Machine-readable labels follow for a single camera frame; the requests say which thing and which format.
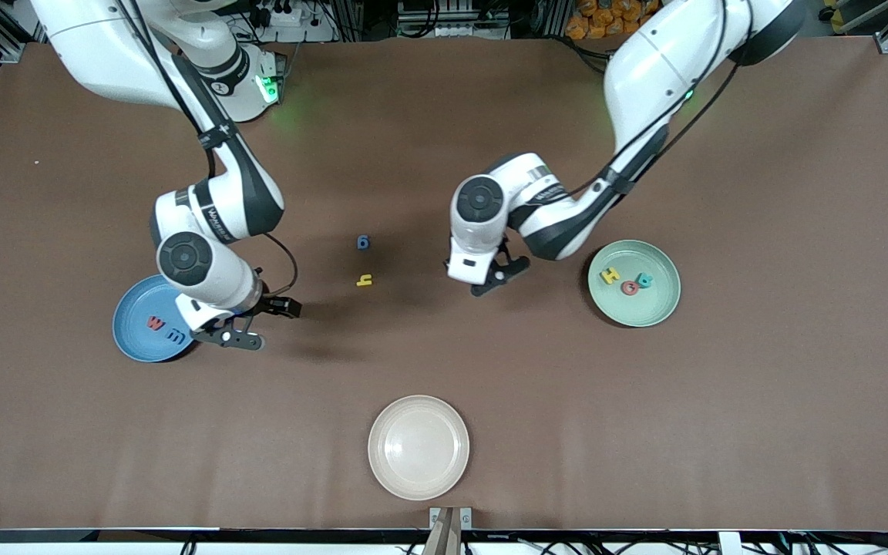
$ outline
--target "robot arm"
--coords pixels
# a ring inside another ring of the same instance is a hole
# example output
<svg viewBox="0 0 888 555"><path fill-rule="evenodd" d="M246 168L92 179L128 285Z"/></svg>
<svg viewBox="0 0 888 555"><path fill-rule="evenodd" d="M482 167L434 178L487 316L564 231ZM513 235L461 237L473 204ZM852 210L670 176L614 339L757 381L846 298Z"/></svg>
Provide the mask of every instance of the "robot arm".
<svg viewBox="0 0 888 555"><path fill-rule="evenodd" d="M201 334L236 315L298 316L296 301L265 292L256 271L226 246L275 228L284 207L276 183L193 64L155 39L144 42L151 35L133 8L123 13L129 4L34 0L50 42L79 83L106 98L183 110L201 145L225 167L221 175L163 194L153 208L157 264L181 293L177 308L195 338L216 343L218 337ZM258 348L261 341L251 344Z"/></svg>
<svg viewBox="0 0 888 555"><path fill-rule="evenodd" d="M508 257L507 227L537 257L573 254L659 154L670 117L695 86L725 57L750 66L779 52L796 36L803 12L799 0L666 4L607 64L605 98L616 136L609 164L576 200L532 153L504 158L464 180L451 200L448 275L480 295L525 271L525 257L506 266L494 260L499 252Z"/></svg>

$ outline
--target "black cable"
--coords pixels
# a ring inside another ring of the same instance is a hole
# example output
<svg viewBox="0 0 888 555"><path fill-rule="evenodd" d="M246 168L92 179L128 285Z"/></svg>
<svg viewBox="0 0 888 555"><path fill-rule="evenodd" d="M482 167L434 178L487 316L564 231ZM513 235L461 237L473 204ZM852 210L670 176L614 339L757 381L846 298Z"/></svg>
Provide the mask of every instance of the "black cable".
<svg viewBox="0 0 888 555"><path fill-rule="evenodd" d="M421 39L423 36L430 35L430 32L433 31L435 27L437 27L437 21L441 15L441 7L438 4L438 0L430 0L433 3L427 7L427 21L423 24L423 29L420 29L416 35L406 35L405 32L399 31L400 36L405 36L407 39Z"/></svg>
<svg viewBox="0 0 888 555"><path fill-rule="evenodd" d="M638 544L641 541L645 540L635 540L634 542L623 545L623 547L621 547L619 551L616 551L616 555L623 555L624 552L628 551L628 548L631 548L633 545Z"/></svg>
<svg viewBox="0 0 888 555"><path fill-rule="evenodd" d="M187 541L183 542L180 548L180 555L194 555L197 552L197 535L192 533L187 537Z"/></svg>
<svg viewBox="0 0 888 555"><path fill-rule="evenodd" d="M573 551L576 555L584 555L578 548L574 547L574 545L572 545L570 541L554 541L550 545L547 545L547 547L543 548L543 551L540 551L540 555L550 555L550 549L552 549L554 545L561 544L567 545L567 547L569 547L570 550Z"/></svg>
<svg viewBox="0 0 888 555"><path fill-rule="evenodd" d="M722 7L722 11L721 11L721 26L722 26L722 27L721 27L721 29L720 29L720 32L718 33L718 41L716 41L716 43L715 43L715 52L713 52L713 53L711 54L711 59L708 60L708 64L706 64L705 69L701 71L701 75L700 75L697 79L694 79L694 80L691 81L691 88L688 89L688 91L684 91L684 94L681 95L681 97L678 98L677 101L676 101L674 104L670 105L668 109L663 110L663 112L661 112L659 116L656 116L656 119L653 119L652 122L650 122L650 123L648 124L648 126L644 127L641 131L639 131L639 133L634 134L634 136L632 136L632 138L631 138L630 140L628 140L628 142L627 142L626 144L624 144L624 146L621 147L621 148L619 149L619 152L617 152L617 154L614 155L614 156L612 157L612 160L609 161L609 164L608 164L609 166L612 165L612 163L613 163L614 161L616 161L616 159L619 158L619 156L620 156L621 154L623 154L624 152L626 152L627 149L630 148L630 147L632 146L632 144L634 144L635 141L639 140L639 138L641 138L641 137L644 135L644 133L646 133L646 131L653 129L653 126L656 126L656 124L659 123L660 120L662 120L664 116L668 116L669 113L672 112L673 109L677 108L677 106L680 106L682 102L686 101L686 99L687 99L686 97L687 97L688 92L694 90L694 87L695 87L698 83L701 83L701 81L704 80L704 78L705 78L706 76L708 76L708 70L709 70L709 68L711 68L711 64L715 63L715 60L718 59L718 54L719 54L720 52L722 52L722 48L721 48L721 47L722 47L722 39L725 38L725 29L726 29L726 27L727 27L727 25L728 25L728 15L727 15L727 11L728 11L728 0L721 0L721 3L722 3L722 4L721 4L721 7ZM750 29L750 32L751 32L751 30L752 30L752 5L751 5L751 4L750 4L750 6L749 6L749 10L750 10L750 11L749 11L749 29ZM561 43L563 43L564 45L570 46L572 49L575 49L575 47L577 47L577 49L580 49L580 47L577 46L577 45L574 45L573 42L564 42L564 41L560 41L559 39L558 39L558 42L561 42ZM749 42L749 35L747 35L747 38L746 38L746 42L745 42L746 45L748 45L748 42ZM723 87L727 86L727 84L728 84L727 82L726 82L726 83L723 83L723 84L722 84L722 87L719 88L719 92L720 92L720 90L723 89ZM705 108L702 109L701 112L698 112L698 115L695 116L695 118L692 119L691 122L688 123L688 125L687 125L686 127L684 127L684 129L681 129L681 132L678 134L678 136L675 138L675 140L673 140L673 141L671 141L669 144L667 144L667 146L664 147L664 148L662 149L662 151L660 151L660 153L657 154L657 155L655 156L655 158L652 159L651 162L649 162L648 165L646 165L646 167L644 168L644 173L645 173L646 170L648 170L649 168L652 168L653 164L654 164L657 160L659 160L660 156L662 156L664 152L666 152L671 146L673 146L673 144L674 144L675 142L677 142L677 140L679 140L679 138L680 138L681 136L683 136L684 133L686 133L687 130L690 129L691 126L693 126L694 122L697 122L698 117L700 117L701 114L704 113L705 110L707 110L708 107L711 106L711 104L713 104L713 103L715 102L715 100L718 98L718 94L719 94L719 92L717 92L717 93L711 98L711 101L708 102L708 105L705 106ZM533 204L533 205L553 204L553 203L557 203L557 201L564 200L564 199L566 199L567 197L572 197L572 196L574 196L574 194L580 192L581 190L585 190L585 189L587 189L589 186L591 186L591 184L594 183L595 180L598 179L598 177L599 177L599 176L596 175L595 177L589 179L588 182L585 183L584 185L581 185L581 186L578 186L578 187L574 187L574 189L570 190L570 192L563 193L563 194L557 194L556 196L550 197L550 199L540 201L540 203L535 203L535 204Z"/></svg>
<svg viewBox="0 0 888 555"><path fill-rule="evenodd" d="M807 544L807 553L808 555L821 555L821 551L814 545L814 542L811 541L810 534L801 534L804 538L804 543Z"/></svg>
<svg viewBox="0 0 888 555"><path fill-rule="evenodd" d="M616 555L604 545L599 543L583 542L581 545L587 547L592 553L600 553L601 555Z"/></svg>
<svg viewBox="0 0 888 555"><path fill-rule="evenodd" d="M735 77L735 73L739 70L740 67L742 67L741 60L745 59L745 53L749 49L749 42L752 40L752 25L753 25L752 4L749 2L746 2L746 4L749 5L749 27L747 28L748 31L746 32L745 42L742 43L743 56L740 56L739 61L736 61L735 66L732 66L732 70L729 71L728 75L725 77L725 81L721 82L721 85L718 87L718 90L715 90L715 94L711 95L711 98L708 99L708 102L705 104L705 107L701 108L701 112L695 113L695 116L691 118L691 122L688 122L687 126L684 126L684 129L681 129L680 133L677 133L677 136L674 137L673 140L668 142L667 145L664 146L660 150L659 154L657 154L655 156L655 158L653 158L653 160L651 162L649 162L649 165L646 166L644 173L646 172L646 170L649 170L650 168L652 168L653 164L655 164L656 161L660 159L660 157L662 157L664 154L666 154L667 151L670 150L670 148L672 148L675 144L677 144L677 141L681 140L681 137L683 137L685 134L687 134L688 130L692 126L694 126L694 124L697 123L699 119L701 119L701 116L703 116L705 114L705 112L708 111L709 108L711 108L711 105L715 104L716 99L718 99L718 97L720 97L722 95L722 93L725 92L725 88L728 87L728 84L732 82L732 77Z"/></svg>
<svg viewBox="0 0 888 555"><path fill-rule="evenodd" d="M679 549L680 551L683 551L683 552L684 552L684 555L697 555L697 553L691 551L691 544L690 544L690 543L685 544L686 547L681 547L680 545L677 545L676 543L672 543L672 542L669 542L669 541L664 541L663 543L666 543L666 544L669 545L670 547L673 547L673 548L675 548L675 549Z"/></svg>
<svg viewBox="0 0 888 555"><path fill-rule="evenodd" d="M328 18L328 22L331 24L331 29L336 29L338 31L338 42L345 42L345 36L348 34L345 32L345 28L341 27L341 22L336 20L334 15L331 15L331 12L328 11L328 5L324 2L317 2L316 4L321 6L321 10L324 11L325 18Z"/></svg>
<svg viewBox="0 0 888 555"><path fill-rule="evenodd" d="M595 50L582 49L581 46L577 45L577 42L574 42L570 36L560 36L560 35L543 35L540 37L541 39L553 39L554 41L560 42L561 45L565 45L568 49L572 49L579 54L584 54L585 56L591 56L593 59L603 59L608 60L610 57L606 52L595 52Z"/></svg>
<svg viewBox="0 0 888 555"><path fill-rule="evenodd" d="M605 69L599 66L596 66L588 57L593 57L593 59L603 59L608 60L609 56L607 54L595 52L594 50L582 49L581 46L575 45L574 41L572 41L570 36L559 36L559 35L544 35L543 39L553 39L554 41L560 42L561 45L567 46L568 49L574 50L574 53L577 54L579 59L584 62L585 66L591 68L592 71L598 73L599 75L605 75Z"/></svg>
<svg viewBox="0 0 888 555"><path fill-rule="evenodd" d="M290 289L293 288L293 285L297 284L297 278L300 277L300 270L297 267L296 257L293 256L293 253L290 252L290 249L286 248L286 245L284 245L281 240L276 239L274 236L272 236L271 233L264 233L262 235L267 236L267 238L276 243L276 245L279 246L280 249L283 249L283 252L286 253L286 256L290 258L290 264L292 264L293 266L293 278L290 280L289 284L283 285L282 288L278 288L276 289L276 291L269 291L268 294L262 295L265 298L274 298L274 296L282 295L285 294L286 291L290 291Z"/></svg>
<svg viewBox="0 0 888 555"><path fill-rule="evenodd" d="M148 53L150 59L153 60L153 66L156 66L157 71L159 71L160 76L163 78L163 83L166 84L166 88L170 91L170 95L173 96L173 99L175 99L177 105L180 107L180 111L187 118L188 122L190 122L191 126L193 126L194 130L197 131L199 136L204 130L198 126L197 119L195 119L190 108L187 108L187 103L183 101L180 91L177 91L177 86L173 84L173 80L170 80L170 75L167 74L166 68L163 68L163 64L160 63L160 57L156 55L156 47L153 45L153 36L150 34L146 21L142 17L142 10L139 9L139 4L136 0L129 0L129 3L133 4L135 15L138 15L139 17L139 24L142 26L141 28L136 27L135 21L133 21L133 15L131 15L130 11L126 9L126 4L124 4L123 0L116 0L116 3L119 4L119 9L123 11L123 14L126 14L128 25L133 30L134 34L138 36L139 42L142 42L142 47L145 52ZM215 173L217 173L214 167L214 153L208 149L204 151L204 154L207 155L207 176L208 178L213 178Z"/></svg>
<svg viewBox="0 0 888 555"><path fill-rule="evenodd" d="M258 32L256 32L256 28L253 27L253 22L249 21L249 18L246 16L246 13L239 12L239 15L242 15L242 18L244 20L246 20L246 25L249 25L249 31L251 32L251 34L253 34L254 41L251 41L251 43L253 43L253 45L256 45L256 46L263 45L264 42L262 42L262 39L260 39Z"/></svg>
<svg viewBox="0 0 888 555"><path fill-rule="evenodd" d="M852 555L848 551L843 550L838 545L835 545L833 542L828 541L828 540L822 540L822 538L818 538L816 535L814 535L814 533L806 533L806 535L808 535L808 537L811 537L811 540L820 541L821 543L827 545L829 549L834 549L836 552L839 552L839 554L841 554L841 555Z"/></svg>

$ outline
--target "blue plate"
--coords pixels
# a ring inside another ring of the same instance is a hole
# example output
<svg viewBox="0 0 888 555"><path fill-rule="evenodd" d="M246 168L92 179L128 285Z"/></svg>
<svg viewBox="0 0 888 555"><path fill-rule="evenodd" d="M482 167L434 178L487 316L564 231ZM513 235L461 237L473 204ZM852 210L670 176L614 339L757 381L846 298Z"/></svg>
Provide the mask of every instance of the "blue plate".
<svg viewBox="0 0 888 555"><path fill-rule="evenodd" d="M177 310L179 294L163 275L150 275L123 295L112 318L112 335L124 355L139 362L168 361L193 343Z"/></svg>

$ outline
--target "green plate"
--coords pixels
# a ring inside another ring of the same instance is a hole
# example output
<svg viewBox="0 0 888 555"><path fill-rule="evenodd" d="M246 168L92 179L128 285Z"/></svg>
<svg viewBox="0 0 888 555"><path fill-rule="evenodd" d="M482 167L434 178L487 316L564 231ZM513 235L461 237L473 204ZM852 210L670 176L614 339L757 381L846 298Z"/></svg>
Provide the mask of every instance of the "green plate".
<svg viewBox="0 0 888 555"><path fill-rule="evenodd" d="M601 273L616 268L621 280L606 284ZM640 273L650 274L653 284L635 295L626 295L623 281L635 281ZM609 318L635 328L653 326L666 320L681 298L681 277L670 257L649 243L626 239L598 251L588 267L588 291L595 304Z"/></svg>

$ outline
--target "table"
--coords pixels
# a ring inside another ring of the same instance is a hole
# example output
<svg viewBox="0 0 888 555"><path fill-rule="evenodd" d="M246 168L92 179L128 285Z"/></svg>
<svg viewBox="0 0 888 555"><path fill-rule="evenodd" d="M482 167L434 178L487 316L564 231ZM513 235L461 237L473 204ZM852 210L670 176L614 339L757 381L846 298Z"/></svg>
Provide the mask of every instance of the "table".
<svg viewBox="0 0 888 555"><path fill-rule="evenodd" d="M47 46L2 67L0 527L425 526L472 506L483 527L888 528L871 39L743 69L577 256L480 299L442 266L458 183L537 151L570 189L612 152L600 77L569 49L306 45L284 105L242 130L286 197L303 318L257 320L264 351L142 365L110 319L155 274L149 211L201 178L197 141L179 113L83 90ZM614 327L586 298L585 257L621 238L680 268L660 326ZM267 240L236 250L287 280ZM416 393L473 442L426 503L384 491L365 454L381 408Z"/></svg>

